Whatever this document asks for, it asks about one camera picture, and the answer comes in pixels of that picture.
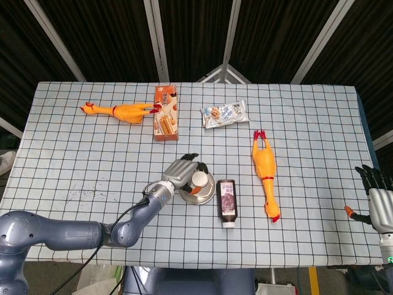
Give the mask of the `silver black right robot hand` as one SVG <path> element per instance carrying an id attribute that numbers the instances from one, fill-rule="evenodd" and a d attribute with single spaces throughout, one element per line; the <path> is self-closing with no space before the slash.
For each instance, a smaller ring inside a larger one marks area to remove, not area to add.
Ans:
<path id="1" fill-rule="evenodd" d="M 392 176 L 364 164 L 355 170 L 364 185 L 369 215 L 358 214 L 345 206 L 348 218 L 371 225 L 379 234 L 392 235 Z"/>

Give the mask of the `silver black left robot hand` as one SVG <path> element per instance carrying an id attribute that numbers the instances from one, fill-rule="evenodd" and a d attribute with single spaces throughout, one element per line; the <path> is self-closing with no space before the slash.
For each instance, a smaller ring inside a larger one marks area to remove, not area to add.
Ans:
<path id="1" fill-rule="evenodd" d="M 194 158 L 199 154 L 184 154 L 180 159 L 175 160 L 162 174 L 162 181 L 169 181 L 175 190 L 182 190 L 191 195 L 199 193 L 208 182 L 208 168 L 203 162 L 194 162 Z M 202 172 L 202 183 L 196 184 L 193 175 Z"/>

